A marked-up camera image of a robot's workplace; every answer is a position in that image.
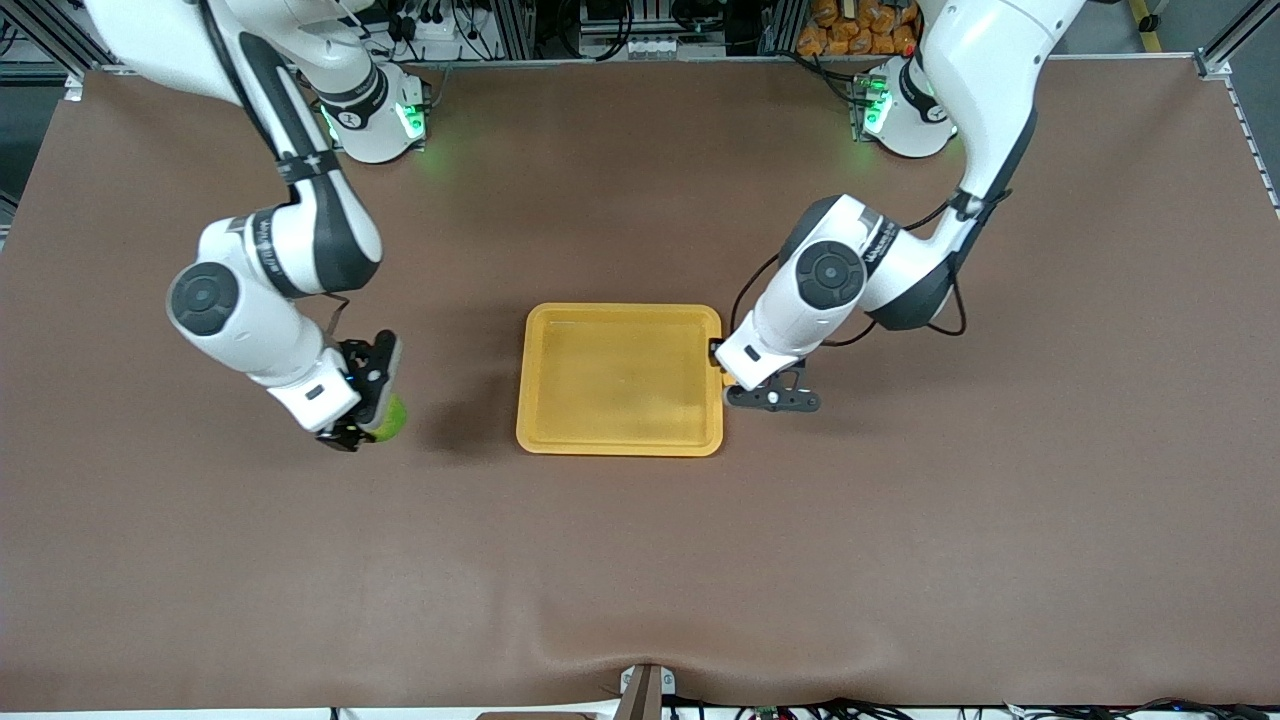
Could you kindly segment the green apple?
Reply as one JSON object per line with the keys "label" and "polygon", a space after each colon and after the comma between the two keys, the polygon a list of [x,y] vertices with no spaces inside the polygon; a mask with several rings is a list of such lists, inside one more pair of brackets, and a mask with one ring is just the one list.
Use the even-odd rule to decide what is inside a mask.
{"label": "green apple", "polygon": [[394,392],[385,392],[374,410],[372,419],[361,423],[362,432],[370,442],[387,442],[396,438],[403,429],[407,411],[401,397]]}

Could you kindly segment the brown table cover mat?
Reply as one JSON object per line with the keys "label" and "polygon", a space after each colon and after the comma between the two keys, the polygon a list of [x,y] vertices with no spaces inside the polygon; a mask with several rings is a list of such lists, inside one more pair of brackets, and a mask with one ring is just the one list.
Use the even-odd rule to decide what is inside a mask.
{"label": "brown table cover mat", "polygon": [[815,354],[814,414],[700,459],[515,438],[544,302],[726,310],[815,199],[901,222],[951,147],[855,143],[782,63],[456,70],[348,173],[385,240],[346,337],[398,438],[323,447],[165,315],[284,191],[243,113],[60,102],[0,252],[0,711],[558,705],[628,665],[717,703],[1280,705],[1280,218],[1220,82],[1053,59],[968,332]]}

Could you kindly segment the aluminium frame post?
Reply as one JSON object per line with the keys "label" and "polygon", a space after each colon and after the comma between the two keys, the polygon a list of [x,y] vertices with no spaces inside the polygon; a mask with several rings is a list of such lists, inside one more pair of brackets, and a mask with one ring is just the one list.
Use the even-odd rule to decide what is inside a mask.
{"label": "aluminium frame post", "polygon": [[538,0],[488,0],[508,61],[535,58]]}
{"label": "aluminium frame post", "polygon": [[810,0],[760,0],[758,53],[796,53],[801,31],[809,19]]}

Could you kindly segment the yellow plastic tray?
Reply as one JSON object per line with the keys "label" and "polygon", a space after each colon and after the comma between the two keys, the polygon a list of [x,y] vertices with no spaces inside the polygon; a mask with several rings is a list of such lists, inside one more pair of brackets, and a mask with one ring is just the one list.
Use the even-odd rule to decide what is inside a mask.
{"label": "yellow plastic tray", "polygon": [[535,306],[515,436],[530,454],[708,457],[724,438],[710,360],[719,314],[699,304]]}

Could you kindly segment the silver table edge rail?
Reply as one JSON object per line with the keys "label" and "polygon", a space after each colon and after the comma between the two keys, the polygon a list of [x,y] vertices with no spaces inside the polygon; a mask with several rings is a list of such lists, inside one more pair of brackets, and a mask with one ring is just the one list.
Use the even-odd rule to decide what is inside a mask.
{"label": "silver table edge rail", "polygon": [[[824,69],[842,69],[845,67],[876,67],[879,65],[888,56],[878,55],[865,55],[865,56],[845,56],[833,58],[829,60],[823,60]],[[1087,53],[1087,54],[1051,54],[1043,59],[1043,63],[1048,61],[1147,61],[1147,60],[1187,60],[1190,61],[1192,68],[1196,69],[1196,53]],[[378,59],[375,63],[390,63],[392,60]],[[765,64],[765,63],[791,63],[791,60],[782,56],[677,56],[675,59],[659,59],[659,60],[609,60],[604,63],[596,63],[588,59],[544,59],[544,60],[518,60],[518,61],[465,61],[465,60],[426,60],[426,61],[394,61],[398,65],[415,70],[443,70],[445,68],[454,69],[518,69],[518,70],[532,70],[532,69],[547,69],[552,67],[608,67],[608,65],[640,65],[640,67],[657,67],[659,64],[694,64],[694,65],[751,65],[751,64]],[[91,70],[108,73],[110,76],[137,76],[137,70],[127,64],[106,64],[92,67]]]}

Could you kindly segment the metal clamp bracket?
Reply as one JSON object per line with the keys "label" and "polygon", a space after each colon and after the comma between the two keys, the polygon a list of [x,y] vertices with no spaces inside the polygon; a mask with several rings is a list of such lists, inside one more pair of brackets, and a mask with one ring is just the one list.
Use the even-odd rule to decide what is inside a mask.
{"label": "metal clamp bracket", "polygon": [[655,664],[636,664],[621,673],[622,696],[612,720],[669,720],[666,698],[676,694],[675,673]]}

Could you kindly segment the white power strip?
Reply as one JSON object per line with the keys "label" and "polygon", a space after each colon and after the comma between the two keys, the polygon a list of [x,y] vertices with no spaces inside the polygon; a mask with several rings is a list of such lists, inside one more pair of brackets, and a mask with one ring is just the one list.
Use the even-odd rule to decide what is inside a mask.
{"label": "white power strip", "polygon": [[406,17],[399,20],[398,29],[397,61],[453,61],[468,53],[467,40],[452,18],[436,23]]}

